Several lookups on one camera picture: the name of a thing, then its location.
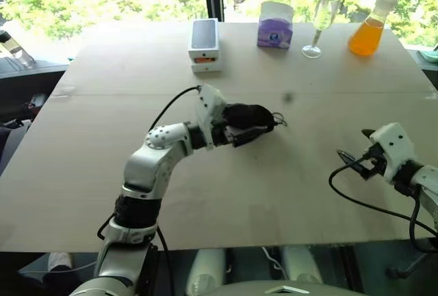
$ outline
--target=glass bottle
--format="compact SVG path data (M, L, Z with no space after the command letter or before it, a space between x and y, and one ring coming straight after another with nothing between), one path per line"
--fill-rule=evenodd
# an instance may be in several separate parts
M349 41L348 48L357 55L372 55L376 52L387 15L396 7L397 0L377 0L374 10L365 19Z
M30 54L27 53L7 31L0 30L0 43L24 67L29 67L35 62Z

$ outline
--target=champagne flute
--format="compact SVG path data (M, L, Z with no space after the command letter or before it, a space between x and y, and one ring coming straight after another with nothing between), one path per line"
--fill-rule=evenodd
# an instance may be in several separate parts
M318 58L321 56L321 49L316 46L320 39L321 32L327 29L335 20L335 16L339 10L341 0L319 0L313 17L313 26L316 28L315 37L311 45L306 45L301 49L304 56L308 58Z

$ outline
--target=bottle cap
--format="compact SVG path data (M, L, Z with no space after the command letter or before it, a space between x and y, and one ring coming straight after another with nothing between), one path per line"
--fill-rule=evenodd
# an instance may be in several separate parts
M5 30L0 30L0 42L4 43L7 42L11 39L11 35L9 35L9 33Z
M377 0L376 1L376 7L381 9L381 10L387 11L387 12L394 10L396 5L397 5L397 0Z

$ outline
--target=wooden table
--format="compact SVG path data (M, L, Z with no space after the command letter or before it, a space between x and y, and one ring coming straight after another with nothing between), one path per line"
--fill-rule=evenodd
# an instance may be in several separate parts
M182 89L210 83L232 102L284 114L257 141L196 151L175 169L159 222L171 249L345 243L407 238L407 222L352 204L327 183L342 162L370 145L361 129L398 121L418 158L437 164L438 93L397 37L378 52L351 54L357 25L333 25L319 59L301 47L314 28L295 24L288 51L256 47L257 24L220 24L222 72L194 75L188 23L112 25L95 31L68 68L0 180L0 250L94 252L112 212L125 162L162 107ZM288 95L293 101L285 101ZM163 124L194 119L196 94ZM410 214L413 203L380 177L354 172L344 192ZM431 224L427 213L420 219ZM418 229L419 237L427 234Z

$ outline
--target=orange juice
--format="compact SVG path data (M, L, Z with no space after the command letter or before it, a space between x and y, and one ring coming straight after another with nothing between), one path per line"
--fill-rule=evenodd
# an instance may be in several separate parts
M357 55L372 55L381 41L384 23L368 17L348 41L348 48Z

